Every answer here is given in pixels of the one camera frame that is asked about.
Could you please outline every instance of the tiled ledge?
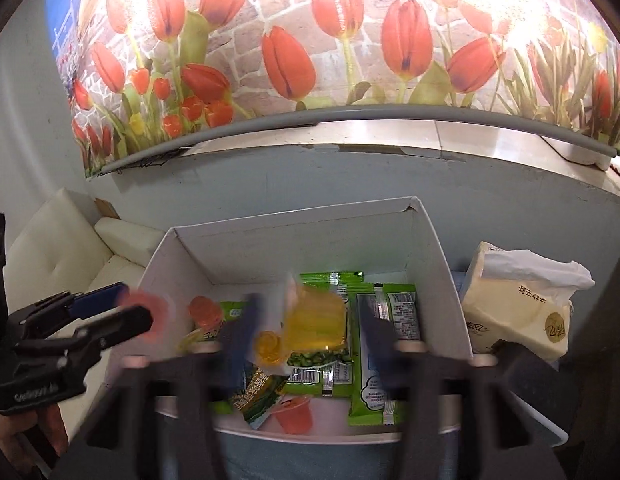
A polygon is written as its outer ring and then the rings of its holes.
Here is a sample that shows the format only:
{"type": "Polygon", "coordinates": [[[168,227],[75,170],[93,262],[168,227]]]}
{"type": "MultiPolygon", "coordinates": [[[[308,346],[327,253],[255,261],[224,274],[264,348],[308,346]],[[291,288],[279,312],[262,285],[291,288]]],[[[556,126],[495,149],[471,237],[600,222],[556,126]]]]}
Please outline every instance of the tiled ledge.
{"type": "Polygon", "coordinates": [[[382,146],[397,148],[406,155],[456,160],[466,155],[498,158],[569,176],[620,197],[620,176],[612,168],[601,171],[595,166],[569,162],[534,134],[475,124],[408,120],[321,123],[207,140],[184,156],[306,144],[382,146]]]}

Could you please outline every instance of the green snack package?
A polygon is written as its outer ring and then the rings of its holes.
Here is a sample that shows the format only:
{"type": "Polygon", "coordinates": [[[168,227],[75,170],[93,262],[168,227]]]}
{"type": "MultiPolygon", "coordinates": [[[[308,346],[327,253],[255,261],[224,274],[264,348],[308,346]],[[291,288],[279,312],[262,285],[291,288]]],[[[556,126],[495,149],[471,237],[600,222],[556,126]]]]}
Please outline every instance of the green snack package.
{"type": "Polygon", "coordinates": [[[268,376],[250,361],[245,362],[244,374],[245,387],[230,398],[230,404],[243,413],[253,430],[258,430],[282,395],[287,377],[268,376]]]}
{"type": "Polygon", "coordinates": [[[414,285],[352,284],[348,286],[348,295],[352,306],[349,313],[354,364],[354,387],[348,424],[350,426],[397,424],[404,416],[404,406],[395,400],[388,400],[388,396],[381,388],[379,374],[368,353],[361,331],[359,311],[369,308],[376,317],[391,321],[399,339],[421,340],[414,285]]]}
{"type": "MultiPolygon", "coordinates": [[[[226,321],[230,321],[232,319],[236,319],[241,316],[242,308],[245,305],[243,301],[221,301],[219,303],[221,306],[221,310],[224,313],[223,321],[221,326],[226,321]]],[[[203,343],[206,341],[215,341],[219,335],[219,330],[221,326],[211,330],[209,332],[203,332],[202,329],[197,328],[190,332],[186,337],[184,337],[179,344],[177,345],[177,352],[180,355],[185,355],[193,352],[195,350],[197,343],[203,343]]],[[[232,413],[232,407],[226,400],[218,400],[217,402],[212,402],[212,411],[217,413],[218,415],[228,415],[232,413]]]]}
{"type": "MultiPolygon", "coordinates": [[[[310,272],[300,274],[301,282],[323,290],[333,290],[348,307],[348,283],[363,281],[363,272],[310,272]]],[[[352,394],[350,318],[346,319],[346,348],[340,351],[293,352],[287,364],[293,367],[284,391],[295,395],[349,397],[352,394]]]]}

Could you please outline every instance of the open cardboard box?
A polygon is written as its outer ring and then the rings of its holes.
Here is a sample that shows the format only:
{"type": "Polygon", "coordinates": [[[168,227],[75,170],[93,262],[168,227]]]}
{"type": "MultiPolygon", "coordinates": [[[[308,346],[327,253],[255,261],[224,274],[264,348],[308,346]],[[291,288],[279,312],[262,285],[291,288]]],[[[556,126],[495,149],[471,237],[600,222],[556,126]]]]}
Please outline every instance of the open cardboard box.
{"type": "MultiPolygon", "coordinates": [[[[417,197],[406,197],[170,229],[140,283],[141,289],[170,299],[168,328],[157,343],[137,338],[114,348],[106,385],[112,384],[125,355],[151,360],[175,355],[177,343],[192,329],[186,306],[193,297],[239,301],[248,292],[261,292],[276,298],[290,272],[328,270],[362,270],[367,282],[413,283],[430,350],[471,358],[466,323],[437,235],[417,197]]],[[[260,330],[276,330],[283,303],[267,305],[260,330]]],[[[455,427],[453,401],[442,397],[442,431],[455,427]]],[[[176,416],[171,399],[160,404],[160,412],[176,416]]],[[[216,427],[226,433],[306,444],[398,439],[394,426],[349,427],[349,405],[349,399],[313,398],[314,427],[303,436],[283,433],[274,417],[253,431],[240,413],[218,416],[216,427]]]]}

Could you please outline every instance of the floral poster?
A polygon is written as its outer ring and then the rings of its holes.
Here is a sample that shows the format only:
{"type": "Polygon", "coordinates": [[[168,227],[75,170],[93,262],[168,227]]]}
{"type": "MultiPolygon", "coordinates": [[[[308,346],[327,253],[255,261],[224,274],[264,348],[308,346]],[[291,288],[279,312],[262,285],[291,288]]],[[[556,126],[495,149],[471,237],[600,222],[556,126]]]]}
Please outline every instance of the floral poster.
{"type": "Polygon", "coordinates": [[[620,151],[620,48],[589,0],[46,0],[87,176],[233,121],[365,104],[544,121],[620,151]]]}

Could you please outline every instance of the white wall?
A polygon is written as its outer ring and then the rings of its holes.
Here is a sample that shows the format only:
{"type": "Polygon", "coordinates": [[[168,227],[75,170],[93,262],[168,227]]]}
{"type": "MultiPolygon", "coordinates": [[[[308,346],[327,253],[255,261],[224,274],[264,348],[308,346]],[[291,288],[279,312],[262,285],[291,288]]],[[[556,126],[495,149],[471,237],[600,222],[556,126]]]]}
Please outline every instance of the white wall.
{"type": "Polygon", "coordinates": [[[481,240],[588,267],[597,286],[574,298],[576,328],[620,254],[620,198],[535,168],[476,156],[284,146],[192,156],[87,183],[69,121],[44,0],[25,0],[0,36],[0,211],[7,214],[8,244],[59,187],[73,192],[91,220],[89,195],[112,202],[123,219],[161,229],[415,194],[453,269],[467,265],[481,240]]]}
{"type": "Polygon", "coordinates": [[[97,216],[72,140],[43,3],[25,0],[0,35],[0,212],[8,246],[60,187],[72,192],[88,219],[97,216]]]}

